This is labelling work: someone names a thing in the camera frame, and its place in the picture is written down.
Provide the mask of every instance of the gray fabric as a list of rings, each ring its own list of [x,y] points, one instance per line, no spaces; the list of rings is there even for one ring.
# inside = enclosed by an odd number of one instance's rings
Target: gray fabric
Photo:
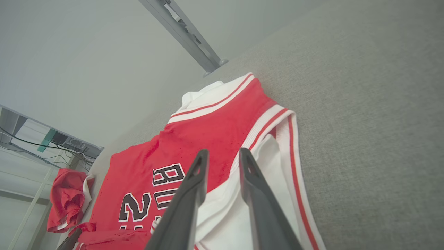
[[[443,9],[440,0],[331,0],[190,89],[252,71],[296,111],[327,249],[444,246]],[[93,197],[110,156],[156,135],[180,106],[170,101],[103,151]]]

